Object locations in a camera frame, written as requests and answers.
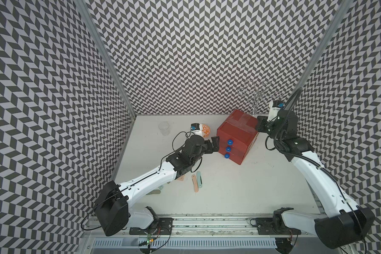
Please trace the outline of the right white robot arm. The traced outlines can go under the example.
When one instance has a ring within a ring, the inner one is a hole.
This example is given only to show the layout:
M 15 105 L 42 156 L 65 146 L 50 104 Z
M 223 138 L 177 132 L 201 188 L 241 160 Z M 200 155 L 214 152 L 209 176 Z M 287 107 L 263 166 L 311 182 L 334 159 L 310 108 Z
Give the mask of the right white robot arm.
M 281 221 L 290 229 L 317 236 L 330 249 L 364 242 L 375 221 L 370 208 L 360 207 L 338 184 L 320 161 L 314 148 L 297 134 L 297 116 L 292 110 L 281 110 L 269 119 L 257 117 L 256 130 L 273 139 L 280 152 L 303 175 L 317 196 L 324 214 L 297 212 L 291 208 L 278 210 Z

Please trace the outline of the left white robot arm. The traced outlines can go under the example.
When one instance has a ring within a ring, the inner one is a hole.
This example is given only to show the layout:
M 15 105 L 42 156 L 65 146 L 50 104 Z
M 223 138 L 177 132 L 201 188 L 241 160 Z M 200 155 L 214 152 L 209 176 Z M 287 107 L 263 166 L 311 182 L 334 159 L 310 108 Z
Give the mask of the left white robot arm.
M 124 228 L 156 230 L 160 218 L 150 206 L 142 209 L 134 204 L 164 184 L 189 173 L 205 154 L 219 151 L 220 137 L 205 140 L 199 135 L 189 137 L 185 144 L 170 153 L 155 169 L 127 182 L 106 183 L 94 205 L 94 213 L 107 237 Z

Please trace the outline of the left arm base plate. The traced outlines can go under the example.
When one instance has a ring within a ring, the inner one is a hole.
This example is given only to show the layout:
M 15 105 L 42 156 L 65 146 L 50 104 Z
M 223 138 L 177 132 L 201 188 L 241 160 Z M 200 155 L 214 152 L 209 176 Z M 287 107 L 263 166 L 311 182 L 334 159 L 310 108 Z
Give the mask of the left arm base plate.
M 151 225 L 149 225 L 145 229 L 141 228 L 130 228 L 129 235 L 139 235 L 145 236 L 151 234 L 153 236 L 156 235 L 170 235 L 173 229 L 173 218 L 159 218 L 154 220 Z

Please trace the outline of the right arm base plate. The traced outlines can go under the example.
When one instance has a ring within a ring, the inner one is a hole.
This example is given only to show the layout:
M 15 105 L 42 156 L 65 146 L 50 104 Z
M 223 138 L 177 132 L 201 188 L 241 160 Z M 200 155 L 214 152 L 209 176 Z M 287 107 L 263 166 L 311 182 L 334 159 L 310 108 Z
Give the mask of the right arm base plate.
M 274 218 L 254 218 L 250 224 L 257 228 L 259 235 L 301 235 L 301 230 L 288 228 L 284 222 L 276 217 Z

